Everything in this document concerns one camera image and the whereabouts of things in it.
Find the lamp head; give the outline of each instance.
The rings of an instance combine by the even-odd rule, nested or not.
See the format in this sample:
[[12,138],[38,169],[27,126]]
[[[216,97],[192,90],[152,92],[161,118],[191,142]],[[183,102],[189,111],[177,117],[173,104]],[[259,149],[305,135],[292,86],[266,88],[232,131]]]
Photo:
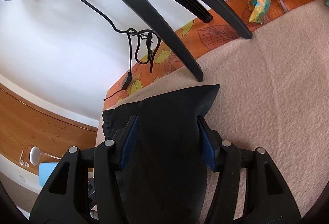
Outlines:
[[34,146],[30,151],[30,163],[32,165],[37,165],[40,161],[40,149]]

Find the beige blanket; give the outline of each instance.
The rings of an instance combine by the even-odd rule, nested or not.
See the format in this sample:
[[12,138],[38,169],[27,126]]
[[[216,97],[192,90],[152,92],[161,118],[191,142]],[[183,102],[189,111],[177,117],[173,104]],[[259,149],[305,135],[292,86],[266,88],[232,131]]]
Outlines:
[[[317,0],[199,58],[201,84],[220,84],[205,116],[210,128],[240,148],[264,147],[302,215],[329,180],[329,8]],[[121,102],[200,85],[181,68]],[[104,140],[101,128],[97,143]],[[209,209],[217,175],[209,173],[200,216]],[[236,217],[242,214],[245,175]]]

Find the black cable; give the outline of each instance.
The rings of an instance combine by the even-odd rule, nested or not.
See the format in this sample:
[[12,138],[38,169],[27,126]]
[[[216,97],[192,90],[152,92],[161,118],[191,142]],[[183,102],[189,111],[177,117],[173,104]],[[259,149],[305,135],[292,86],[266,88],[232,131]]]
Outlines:
[[117,92],[113,93],[111,96],[109,96],[109,97],[103,99],[103,101],[105,101],[105,100],[107,100],[107,99],[109,99],[109,98],[112,98],[116,93],[119,93],[121,90],[123,90],[123,89],[121,88],[121,89],[118,90]]
[[[158,49],[160,47],[160,43],[161,43],[160,37],[153,30],[149,30],[149,29],[145,29],[145,30],[141,30],[141,31],[137,31],[134,28],[129,28],[127,31],[119,30],[119,29],[116,28],[116,26],[114,25],[113,21],[111,21],[111,19],[108,16],[106,16],[102,11],[100,11],[99,9],[97,9],[96,7],[94,7],[92,4],[90,4],[86,0],[80,0],[80,1],[83,2],[84,4],[86,4],[87,6],[89,6],[94,11],[96,11],[104,19],[106,19],[111,24],[111,26],[114,29],[114,31],[116,31],[116,32],[118,32],[120,34],[127,34],[128,41],[129,41],[129,54],[130,54],[130,58],[129,58],[129,71],[130,71],[130,73],[132,73],[132,67],[131,67],[132,64],[131,63],[132,63],[132,51],[133,51],[133,49],[132,49],[131,36],[137,36],[137,39],[138,39],[137,48],[136,48],[136,52],[135,52],[135,60],[139,64],[148,64],[148,63],[150,63],[150,72],[152,73],[152,71],[153,71],[154,57],[155,57],[155,54],[158,51]],[[155,47],[154,51],[152,51],[152,49],[151,49],[151,43],[152,43],[153,34],[157,37],[157,40],[158,40],[157,46]],[[141,62],[137,58],[137,54],[138,54],[138,51],[139,51],[139,48],[140,48],[140,42],[142,40],[144,40],[144,39],[146,39],[146,48],[148,50],[148,55],[147,55],[147,61],[146,62]],[[120,92],[121,90],[123,90],[123,88],[121,88],[119,91],[115,92],[113,95],[115,95],[116,93]]]

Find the white desk lamp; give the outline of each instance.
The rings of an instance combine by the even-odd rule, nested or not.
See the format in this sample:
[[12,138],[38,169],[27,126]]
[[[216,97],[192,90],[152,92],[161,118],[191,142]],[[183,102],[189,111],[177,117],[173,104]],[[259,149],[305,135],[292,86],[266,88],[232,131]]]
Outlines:
[[56,157],[56,156],[53,156],[53,155],[50,155],[47,153],[41,153],[40,149],[38,147],[34,146],[30,151],[30,163],[32,165],[37,165],[40,161],[41,155],[45,155],[45,156],[49,156],[49,157],[61,160],[61,158],[59,158],[59,157]]

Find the wooden wall panel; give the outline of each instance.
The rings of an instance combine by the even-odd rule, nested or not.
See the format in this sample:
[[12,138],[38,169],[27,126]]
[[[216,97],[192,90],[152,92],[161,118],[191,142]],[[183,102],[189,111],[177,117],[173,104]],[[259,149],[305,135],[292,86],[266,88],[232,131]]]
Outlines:
[[[97,129],[48,112],[22,99],[0,85],[0,153],[19,165],[29,163],[33,146],[41,152],[61,157],[71,146],[95,147]],[[45,156],[40,162],[56,162]],[[37,174],[38,167],[29,163],[28,171]]]

